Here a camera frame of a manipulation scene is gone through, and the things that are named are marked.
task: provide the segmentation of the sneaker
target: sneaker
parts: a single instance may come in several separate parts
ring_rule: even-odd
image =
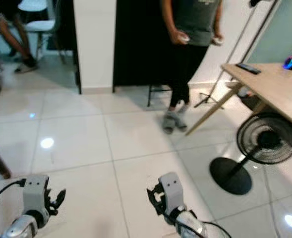
[[[9,57],[14,57],[16,55],[17,51],[13,48],[11,48],[10,53],[8,54]]]
[[[30,55],[28,59],[24,59],[23,63],[15,70],[15,73],[26,73],[38,68],[35,59]]]

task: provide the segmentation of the hand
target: hand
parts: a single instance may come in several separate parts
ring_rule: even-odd
[[[174,45],[187,45],[187,41],[182,40],[182,38],[190,39],[183,31],[175,30],[170,33],[170,39]]]
[[[219,38],[220,40],[223,40],[224,39],[224,36],[221,34],[220,31],[215,31],[214,32],[214,37],[215,38]]]

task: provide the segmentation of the black cable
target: black cable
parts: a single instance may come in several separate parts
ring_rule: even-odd
[[[201,234],[199,234],[196,230],[194,230],[193,228],[191,228],[191,227],[189,227],[189,226],[187,226],[186,224],[184,224],[184,223],[182,223],[182,222],[179,222],[179,221],[177,221],[177,220],[175,220],[175,219],[173,219],[173,218],[171,218],[168,214],[166,214],[159,206],[155,206],[155,208],[157,209],[157,210],[159,210],[160,211],[160,213],[165,217],[165,218],[167,218],[171,223],[177,223],[179,226],[181,226],[181,227],[184,227],[184,228],[186,228],[186,229],[188,229],[188,230],[190,230],[190,231],[192,231],[193,233],[195,233],[198,237],[200,237],[200,238],[205,238],[204,236],[202,236]],[[232,238],[231,237],[231,235],[223,228],[223,227],[221,227],[220,225],[218,225],[218,224],[215,224],[215,223],[213,223],[213,222],[202,222],[202,223],[204,223],[204,224],[210,224],[210,225],[213,225],[213,226],[216,226],[216,227],[218,227],[219,229],[221,229],[226,235],[228,235],[228,237],[229,238]]]
[[[10,184],[6,185],[5,187],[3,187],[1,190],[0,190],[0,195],[9,187],[15,185],[15,184],[18,184],[20,187],[23,187],[26,183],[26,179],[23,178],[21,180],[17,180],[15,182],[11,182]]]
[[[165,212],[163,212],[163,211],[161,211],[161,212],[162,212],[162,215],[163,215],[165,218],[167,218],[171,223],[177,223],[179,226],[184,227],[184,228],[186,228],[186,229],[192,231],[192,232],[195,233],[198,237],[200,237],[200,238],[205,238],[204,236],[202,236],[201,234],[199,234],[195,229],[193,229],[193,228],[187,226],[186,224],[184,224],[184,223],[182,223],[182,222],[179,222],[179,221],[177,221],[177,220],[175,220],[175,219],[172,219],[172,218],[171,218],[169,215],[167,215]]]
[[[213,222],[203,222],[204,224],[210,224],[212,226],[218,227],[219,229],[221,229],[229,238],[232,238],[232,236],[220,225],[213,223]]]
[[[267,193],[268,193],[268,201],[269,201],[271,219],[273,220],[273,223],[274,223],[276,236],[277,236],[277,238],[280,238],[281,235],[280,235],[280,232],[279,232],[279,229],[277,226],[277,222],[276,222],[276,217],[275,217],[275,212],[274,212],[274,207],[273,207],[273,199],[272,199],[272,194],[271,194],[271,190],[269,187],[269,181],[268,181],[268,176],[267,176],[267,171],[266,171],[265,166],[263,166],[263,171],[264,171],[264,177],[265,177],[265,185],[266,185],[266,189],[267,189]]]

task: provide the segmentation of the electric fan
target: electric fan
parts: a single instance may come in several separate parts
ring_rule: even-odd
[[[292,124],[279,114],[251,116],[238,129],[236,139],[239,150],[246,156],[241,162],[216,158],[210,164],[214,181],[232,194],[244,195],[251,190],[251,177],[243,167],[249,160],[277,164],[292,156]]]

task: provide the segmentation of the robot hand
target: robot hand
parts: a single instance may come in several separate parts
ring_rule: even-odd
[[[24,210],[22,215],[1,235],[0,238],[33,238],[38,229],[44,227],[50,216],[58,214],[64,201],[66,190],[62,190],[56,201],[51,202],[49,177],[36,175],[27,178],[23,190]]]
[[[158,215],[164,215],[169,225],[175,226],[182,238],[206,238],[207,231],[193,211],[187,211],[183,201],[183,188],[176,173],[168,173],[159,178],[153,190],[147,189],[151,204]]]

